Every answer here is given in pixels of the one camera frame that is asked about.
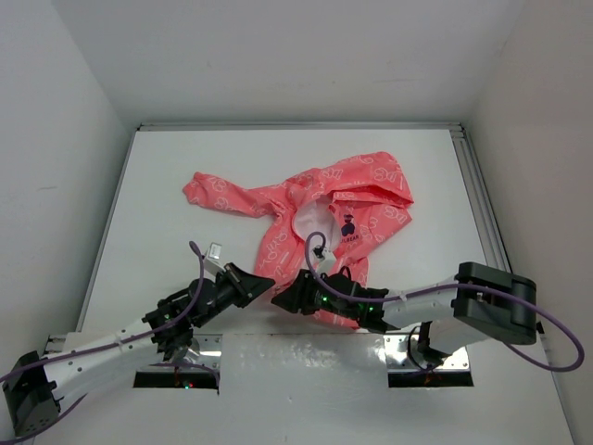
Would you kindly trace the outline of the pink hooded jacket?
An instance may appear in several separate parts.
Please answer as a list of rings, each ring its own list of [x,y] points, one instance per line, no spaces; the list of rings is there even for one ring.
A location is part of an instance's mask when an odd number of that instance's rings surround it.
[[[254,271],[274,279],[277,292],[305,268],[305,241],[311,233],[322,233],[333,252],[333,273],[346,266],[353,279],[366,284],[371,253],[410,223],[414,202],[399,163],[386,152],[342,159],[280,184],[250,189],[196,172],[183,193],[189,203],[205,209],[273,218]]]

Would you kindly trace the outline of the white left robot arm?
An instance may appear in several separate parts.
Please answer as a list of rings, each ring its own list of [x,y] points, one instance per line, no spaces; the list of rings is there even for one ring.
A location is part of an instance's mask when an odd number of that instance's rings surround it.
[[[226,264],[213,279],[200,276],[142,318],[75,350],[21,355],[1,378],[15,437],[46,431],[94,389],[120,373],[169,362],[189,347],[194,331],[231,306],[244,308],[272,289],[271,278]]]

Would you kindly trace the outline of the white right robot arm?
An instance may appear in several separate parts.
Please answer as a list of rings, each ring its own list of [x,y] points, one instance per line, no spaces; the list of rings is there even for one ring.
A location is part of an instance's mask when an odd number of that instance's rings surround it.
[[[407,354],[419,369],[432,370],[455,351],[487,339],[536,342],[535,283],[475,262],[462,263],[444,282],[400,296],[364,287],[346,270],[316,278],[303,269],[271,302],[302,315],[329,312],[375,334],[416,324]]]

